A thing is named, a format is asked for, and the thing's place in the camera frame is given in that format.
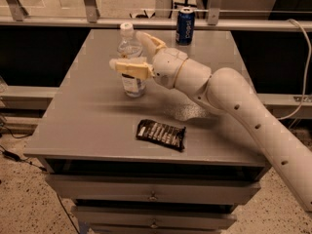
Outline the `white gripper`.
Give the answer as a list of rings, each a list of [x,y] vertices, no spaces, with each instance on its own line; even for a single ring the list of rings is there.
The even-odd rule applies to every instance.
[[[178,71],[188,59],[187,53],[176,48],[166,48],[164,41],[146,32],[138,31],[136,39],[146,49],[149,56],[154,57],[152,65],[145,57],[113,58],[109,61],[110,68],[140,80],[154,77],[158,85],[172,89],[175,86]]]

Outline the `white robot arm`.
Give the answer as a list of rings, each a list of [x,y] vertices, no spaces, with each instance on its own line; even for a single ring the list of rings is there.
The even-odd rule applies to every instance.
[[[149,78],[167,89],[176,89],[213,114],[229,113],[247,130],[299,205],[312,213],[312,151],[275,118],[253,87],[236,70],[212,71],[186,53],[169,48],[144,32],[137,40],[152,56],[113,58],[110,67],[123,74]]]

